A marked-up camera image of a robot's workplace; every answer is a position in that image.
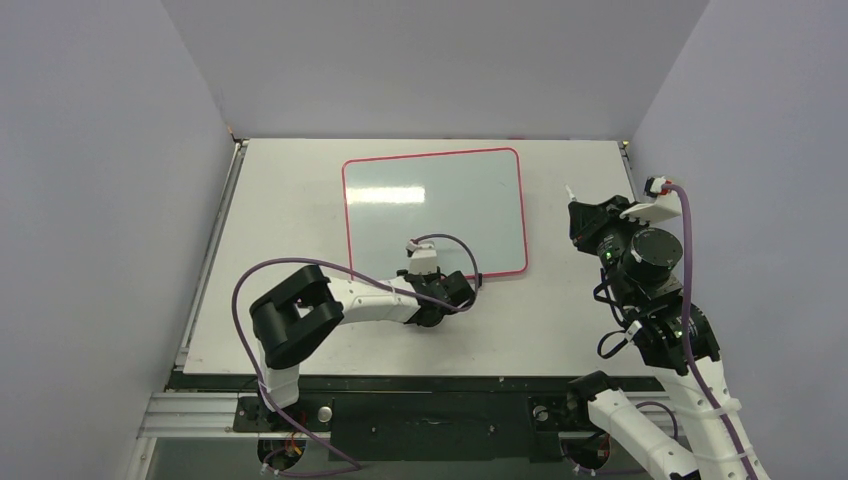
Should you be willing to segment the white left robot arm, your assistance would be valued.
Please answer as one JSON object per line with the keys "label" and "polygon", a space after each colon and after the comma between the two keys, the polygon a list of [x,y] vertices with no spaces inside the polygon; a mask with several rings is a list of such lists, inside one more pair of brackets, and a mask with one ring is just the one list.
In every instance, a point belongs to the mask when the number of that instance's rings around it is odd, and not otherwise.
{"label": "white left robot arm", "polygon": [[314,264],[298,269],[249,308],[260,346],[260,418],[275,430],[295,423],[300,365],[337,327],[380,321],[435,327],[475,299],[475,288],[459,271],[400,270],[371,283],[331,278]]}

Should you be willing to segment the red framed whiteboard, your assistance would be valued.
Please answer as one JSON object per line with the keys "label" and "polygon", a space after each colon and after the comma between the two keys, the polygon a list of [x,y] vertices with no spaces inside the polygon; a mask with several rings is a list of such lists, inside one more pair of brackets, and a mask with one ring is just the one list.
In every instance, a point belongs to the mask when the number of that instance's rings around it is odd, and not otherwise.
{"label": "red framed whiteboard", "polygon": [[351,268],[391,277],[408,263],[408,241],[423,235],[430,235],[447,273],[496,277],[528,268],[515,149],[352,159],[341,173]]}

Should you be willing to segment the black whiteboard marker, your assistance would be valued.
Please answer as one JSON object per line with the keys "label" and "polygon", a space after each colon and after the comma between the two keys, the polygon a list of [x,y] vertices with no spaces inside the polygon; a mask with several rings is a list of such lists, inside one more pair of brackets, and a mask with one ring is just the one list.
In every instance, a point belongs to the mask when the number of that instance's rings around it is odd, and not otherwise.
{"label": "black whiteboard marker", "polygon": [[566,192],[567,192],[567,195],[568,195],[569,203],[572,204],[572,203],[576,202],[577,197],[576,197],[574,191],[571,189],[571,187],[569,185],[565,185],[565,189],[566,189]]}

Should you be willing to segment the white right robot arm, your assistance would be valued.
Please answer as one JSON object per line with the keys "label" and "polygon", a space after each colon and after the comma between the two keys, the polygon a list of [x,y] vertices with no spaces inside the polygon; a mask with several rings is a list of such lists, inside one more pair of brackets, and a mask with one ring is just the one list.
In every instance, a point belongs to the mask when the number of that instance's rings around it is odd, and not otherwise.
{"label": "white right robot arm", "polygon": [[569,238],[599,259],[595,299],[610,306],[623,343],[638,350],[665,390],[687,443],[666,434],[602,371],[570,383],[565,416],[608,434],[654,479],[765,479],[713,329],[673,274],[684,247],[642,219],[646,209],[622,196],[599,204],[571,200]]}

